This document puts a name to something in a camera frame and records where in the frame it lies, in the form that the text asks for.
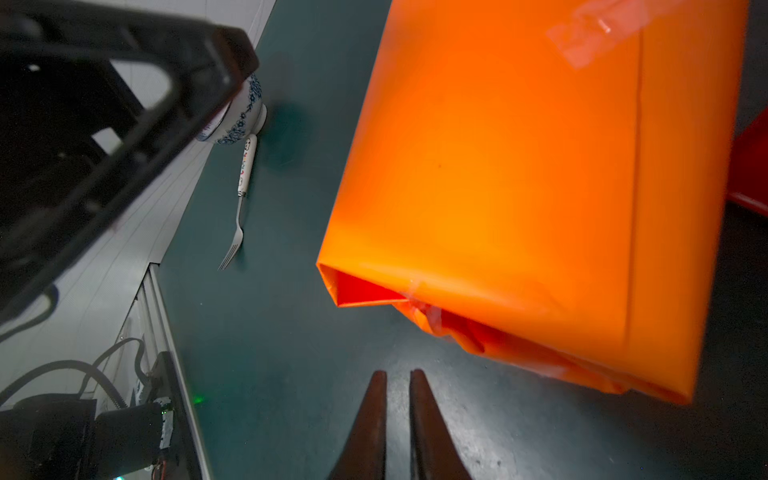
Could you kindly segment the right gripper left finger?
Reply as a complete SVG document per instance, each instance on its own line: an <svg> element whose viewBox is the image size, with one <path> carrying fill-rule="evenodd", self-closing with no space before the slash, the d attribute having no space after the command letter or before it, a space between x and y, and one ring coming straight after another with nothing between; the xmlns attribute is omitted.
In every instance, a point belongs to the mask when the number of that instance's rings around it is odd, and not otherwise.
<svg viewBox="0 0 768 480"><path fill-rule="evenodd" d="M387 374L371 376L344 448L328 479L384 479L386 476Z"/></svg>

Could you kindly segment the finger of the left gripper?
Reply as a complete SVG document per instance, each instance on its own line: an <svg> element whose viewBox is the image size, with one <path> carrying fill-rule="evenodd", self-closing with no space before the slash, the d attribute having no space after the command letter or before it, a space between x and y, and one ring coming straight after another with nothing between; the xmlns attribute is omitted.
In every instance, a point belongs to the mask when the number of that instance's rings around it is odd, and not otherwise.
<svg viewBox="0 0 768 480"><path fill-rule="evenodd" d="M238 28L78 1L1 5L1 319L32 304L259 61Z"/></svg>

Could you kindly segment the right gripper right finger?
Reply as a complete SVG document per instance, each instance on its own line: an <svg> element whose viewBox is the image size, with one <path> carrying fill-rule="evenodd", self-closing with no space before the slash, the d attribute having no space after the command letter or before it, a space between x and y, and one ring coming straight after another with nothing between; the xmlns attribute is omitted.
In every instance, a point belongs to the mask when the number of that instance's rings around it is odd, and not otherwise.
<svg viewBox="0 0 768 480"><path fill-rule="evenodd" d="M410 373L409 423L412 479L471 479L421 369Z"/></svg>

